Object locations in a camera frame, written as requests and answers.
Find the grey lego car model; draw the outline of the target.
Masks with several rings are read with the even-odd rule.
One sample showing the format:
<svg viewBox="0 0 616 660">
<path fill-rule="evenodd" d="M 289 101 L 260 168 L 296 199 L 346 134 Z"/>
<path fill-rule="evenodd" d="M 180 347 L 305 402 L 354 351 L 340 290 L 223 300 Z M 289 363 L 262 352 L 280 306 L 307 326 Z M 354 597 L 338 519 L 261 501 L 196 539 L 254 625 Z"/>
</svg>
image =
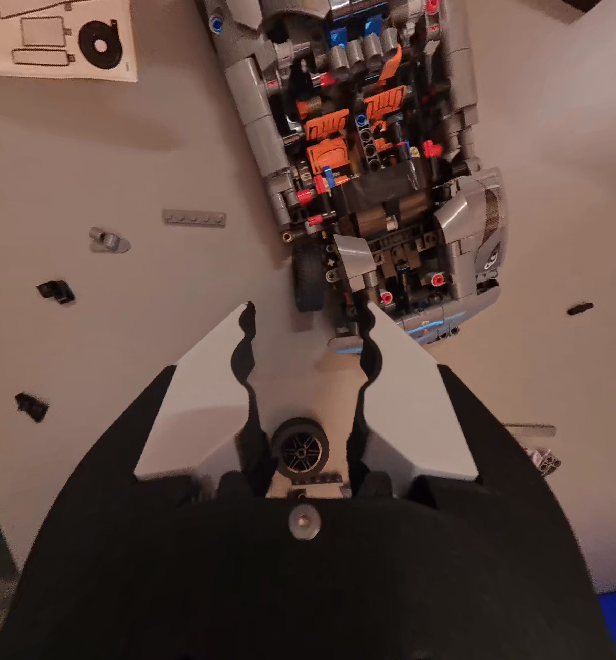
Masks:
<svg viewBox="0 0 616 660">
<path fill-rule="evenodd" d="M 197 1 L 284 243 L 336 353 L 377 304 L 420 344 L 499 298 L 501 172 L 474 145 L 465 1 Z"/>
</svg>

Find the grey curved lego piece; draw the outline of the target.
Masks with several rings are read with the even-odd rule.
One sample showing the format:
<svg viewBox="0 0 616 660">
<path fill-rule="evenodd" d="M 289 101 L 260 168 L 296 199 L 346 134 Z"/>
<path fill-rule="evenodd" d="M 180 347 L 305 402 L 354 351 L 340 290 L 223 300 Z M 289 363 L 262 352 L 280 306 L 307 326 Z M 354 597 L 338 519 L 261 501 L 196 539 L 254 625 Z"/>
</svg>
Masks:
<svg viewBox="0 0 616 660">
<path fill-rule="evenodd" d="M 90 250 L 98 253 L 125 253 L 131 248 L 131 243 L 114 232 L 103 228 L 92 227 L 89 232 Z"/>
</svg>

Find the long grey lego plate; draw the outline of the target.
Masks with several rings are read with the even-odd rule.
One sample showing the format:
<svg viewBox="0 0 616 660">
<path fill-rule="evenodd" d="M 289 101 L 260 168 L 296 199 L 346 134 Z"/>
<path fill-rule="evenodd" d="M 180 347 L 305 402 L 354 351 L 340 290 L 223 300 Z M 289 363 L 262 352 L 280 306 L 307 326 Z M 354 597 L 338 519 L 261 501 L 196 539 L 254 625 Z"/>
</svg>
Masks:
<svg viewBox="0 0 616 660">
<path fill-rule="evenodd" d="M 161 215 L 164 223 L 168 225 L 217 228 L 227 226 L 227 215 L 224 212 L 163 209 Z"/>
</svg>

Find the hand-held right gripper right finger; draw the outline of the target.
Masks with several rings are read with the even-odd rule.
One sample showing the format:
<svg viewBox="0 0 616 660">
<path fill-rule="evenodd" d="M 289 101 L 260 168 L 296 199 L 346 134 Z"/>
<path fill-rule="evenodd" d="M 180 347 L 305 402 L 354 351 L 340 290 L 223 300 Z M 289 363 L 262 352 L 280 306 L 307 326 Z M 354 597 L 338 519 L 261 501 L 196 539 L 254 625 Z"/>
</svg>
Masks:
<svg viewBox="0 0 616 660">
<path fill-rule="evenodd" d="M 353 496 L 373 473 L 398 498 L 423 476 L 475 483 L 479 472 L 436 360 L 377 304 L 358 311 L 365 382 L 348 438 Z"/>
</svg>

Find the paper parts template sheet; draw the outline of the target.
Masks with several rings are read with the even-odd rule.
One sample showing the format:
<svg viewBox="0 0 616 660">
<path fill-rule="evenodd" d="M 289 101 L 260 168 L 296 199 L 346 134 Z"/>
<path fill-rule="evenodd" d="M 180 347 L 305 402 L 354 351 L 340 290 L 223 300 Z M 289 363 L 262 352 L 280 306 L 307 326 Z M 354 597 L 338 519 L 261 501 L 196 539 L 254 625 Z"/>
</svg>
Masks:
<svg viewBox="0 0 616 660">
<path fill-rule="evenodd" d="M 0 1 L 0 77 L 138 81 L 130 1 Z"/>
</svg>

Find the black lego wheel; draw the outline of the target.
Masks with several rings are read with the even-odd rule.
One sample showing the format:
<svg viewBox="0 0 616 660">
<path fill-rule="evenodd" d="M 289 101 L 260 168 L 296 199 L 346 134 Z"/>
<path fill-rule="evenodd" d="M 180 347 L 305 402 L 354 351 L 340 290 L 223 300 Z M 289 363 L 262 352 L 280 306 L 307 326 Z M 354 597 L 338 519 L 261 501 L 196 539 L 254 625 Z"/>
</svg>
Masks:
<svg viewBox="0 0 616 660">
<path fill-rule="evenodd" d="M 324 469 L 329 440 L 323 427 L 307 417 L 294 417 L 278 426 L 271 437 L 278 472 L 296 483 L 306 483 Z"/>
</svg>

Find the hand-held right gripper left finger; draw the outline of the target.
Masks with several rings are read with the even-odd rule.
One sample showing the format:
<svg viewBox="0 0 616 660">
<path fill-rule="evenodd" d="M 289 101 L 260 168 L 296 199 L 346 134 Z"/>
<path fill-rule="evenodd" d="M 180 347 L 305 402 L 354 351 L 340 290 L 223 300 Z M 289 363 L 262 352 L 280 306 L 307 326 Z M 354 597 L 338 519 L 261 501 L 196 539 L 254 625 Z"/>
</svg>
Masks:
<svg viewBox="0 0 616 660">
<path fill-rule="evenodd" d="M 278 461 L 249 382 L 255 336 L 249 301 L 178 360 L 133 472 L 139 481 L 187 476 L 212 495 L 238 473 L 254 496 L 267 495 Z"/>
</svg>

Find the grey lego connector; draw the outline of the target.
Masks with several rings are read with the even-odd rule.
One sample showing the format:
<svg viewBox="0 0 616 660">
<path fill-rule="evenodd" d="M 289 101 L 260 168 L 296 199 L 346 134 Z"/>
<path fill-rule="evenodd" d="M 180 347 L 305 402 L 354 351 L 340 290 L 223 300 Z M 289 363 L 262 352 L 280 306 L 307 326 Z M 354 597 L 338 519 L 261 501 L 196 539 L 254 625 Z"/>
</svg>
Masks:
<svg viewBox="0 0 616 660">
<path fill-rule="evenodd" d="M 525 448 L 525 452 L 543 478 L 553 474 L 561 466 L 561 460 L 547 448 Z"/>
</svg>

